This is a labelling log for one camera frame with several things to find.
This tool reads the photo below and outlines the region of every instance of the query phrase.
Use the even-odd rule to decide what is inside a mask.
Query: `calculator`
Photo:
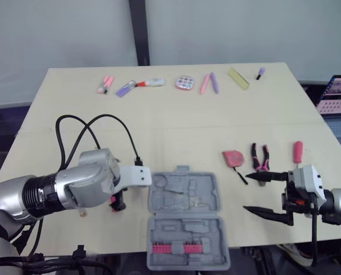
[[[176,80],[176,87],[181,90],[191,90],[195,80],[191,76],[180,76]]]

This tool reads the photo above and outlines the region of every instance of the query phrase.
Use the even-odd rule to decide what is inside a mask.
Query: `gray tool case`
[[[217,182],[213,173],[155,173],[150,187],[146,264],[150,270],[230,268]]]

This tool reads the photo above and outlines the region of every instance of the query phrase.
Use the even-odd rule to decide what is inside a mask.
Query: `wooden table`
[[[267,68],[255,80],[261,66]],[[243,91],[228,75],[235,68],[250,86]],[[203,77],[214,72],[220,93],[211,84],[200,95]],[[105,75],[114,76],[109,94],[96,89]],[[175,88],[181,74],[195,78],[192,91]],[[130,79],[142,81],[163,77],[163,87],[138,87],[119,98],[115,92]],[[60,152],[54,132],[55,120],[64,114],[89,121],[96,115],[110,113],[129,127],[144,165],[153,172],[173,171],[179,164],[192,171],[213,172],[219,181],[221,216],[226,225],[230,247],[304,242],[311,239],[311,220],[294,215],[294,226],[266,221],[242,208],[253,205],[281,209],[283,182],[258,186],[248,180],[246,186],[228,168],[221,155],[225,150],[239,150],[245,163],[242,174],[253,172],[250,147],[258,144],[262,158],[263,144],[269,146],[271,171],[294,168],[292,146],[304,142],[302,164],[313,164],[320,172],[324,188],[341,187],[341,146],[317,113],[314,105],[285,63],[219,64],[116,68],[50,69],[39,89],[26,119],[0,171],[0,182],[17,176],[46,175],[57,171]],[[66,120],[62,137],[69,150],[82,125]],[[134,154],[122,126],[111,119],[101,119],[93,126],[101,147],[126,165]],[[81,142],[71,165],[77,164],[81,151],[94,149],[89,135]],[[107,204],[88,209],[87,217],[77,210],[45,217],[38,252],[47,256],[71,254],[78,244],[93,253],[140,252],[146,250],[148,189],[124,193],[127,209],[111,212]],[[341,228],[318,222],[318,240],[341,238]],[[34,238],[31,238],[28,249]]]

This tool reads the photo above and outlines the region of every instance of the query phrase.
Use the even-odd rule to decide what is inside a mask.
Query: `laptop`
[[[341,75],[331,78],[318,101],[317,110],[341,144]]]

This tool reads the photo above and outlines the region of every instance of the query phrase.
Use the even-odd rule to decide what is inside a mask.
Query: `purple highlighter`
[[[130,92],[135,86],[136,86],[136,82],[134,80],[131,80],[125,86],[123,86],[121,89],[119,89],[116,92],[116,95],[119,97],[123,97],[125,94]]]
[[[258,76],[256,77],[256,79],[260,79],[260,77],[264,74],[264,72],[266,71],[265,67],[262,67],[259,71],[258,71]]]
[[[210,78],[211,78],[212,87],[214,88],[215,93],[219,93],[219,85],[217,84],[216,76],[213,72],[211,72]]]

